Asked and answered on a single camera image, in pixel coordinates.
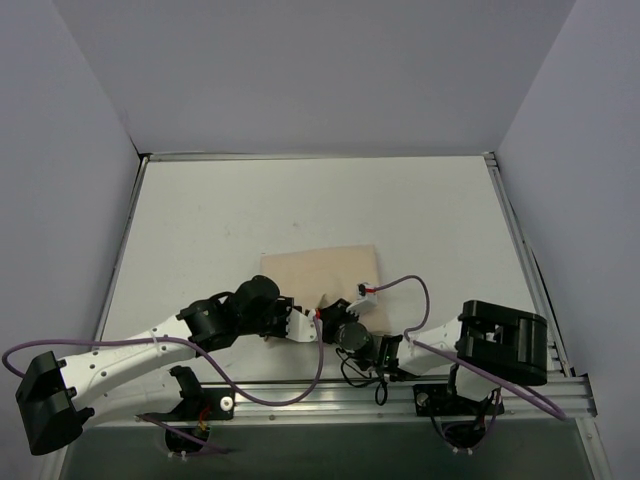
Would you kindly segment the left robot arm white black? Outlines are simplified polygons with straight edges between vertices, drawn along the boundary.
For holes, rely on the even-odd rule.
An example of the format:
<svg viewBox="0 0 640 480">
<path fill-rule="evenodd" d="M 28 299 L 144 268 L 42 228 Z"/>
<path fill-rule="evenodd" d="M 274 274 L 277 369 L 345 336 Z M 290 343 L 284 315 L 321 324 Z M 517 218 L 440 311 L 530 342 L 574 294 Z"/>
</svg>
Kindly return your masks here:
<svg viewBox="0 0 640 480">
<path fill-rule="evenodd" d="M 65 358 L 34 357 L 16 401 L 29 450 L 39 456 L 76 440 L 97 417 L 111 390 L 178 361 L 230 347 L 238 337 L 314 340 L 312 320 L 268 277 L 257 275 L 234 292 L 197 300 L 155 327 L 124 341 Z"/>
</svg>

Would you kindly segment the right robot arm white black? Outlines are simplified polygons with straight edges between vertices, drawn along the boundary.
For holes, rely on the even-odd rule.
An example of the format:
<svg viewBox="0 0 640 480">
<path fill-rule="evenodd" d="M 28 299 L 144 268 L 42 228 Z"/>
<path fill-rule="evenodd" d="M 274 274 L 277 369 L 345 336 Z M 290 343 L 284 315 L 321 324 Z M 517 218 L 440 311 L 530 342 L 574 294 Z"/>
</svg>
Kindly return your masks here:
<svg viewBox="0 0 640 480">
<path fill-rule="evenodd" d="M 340 299 L 321 309 L 319 319 L 323 341 L 370 378 L 405 382 L 448 365 L 444 400 L 455 412 L 469 411 L 506 382 L 547 383 L 547 321 L 534 313 L 469 300 L 458 317 L 439 327 L 374 334 Z"/>
</svg>

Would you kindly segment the beige cloth mat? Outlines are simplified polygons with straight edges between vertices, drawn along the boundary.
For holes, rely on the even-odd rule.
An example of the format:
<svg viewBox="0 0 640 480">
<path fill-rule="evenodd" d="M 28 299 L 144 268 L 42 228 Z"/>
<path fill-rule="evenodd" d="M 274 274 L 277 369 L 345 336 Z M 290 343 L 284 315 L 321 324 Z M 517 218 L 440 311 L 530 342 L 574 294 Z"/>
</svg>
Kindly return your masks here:
<svg viewBox="0 0 640 480">
<path fill-rule="evenodd" d="M 358 286 L 380 284 L 376 249 L 355 245 L 264 255 L 260 274 L 273 280 L 283 297 L 304 313 L 343 299 L 358 299 Z"/>
</svg>

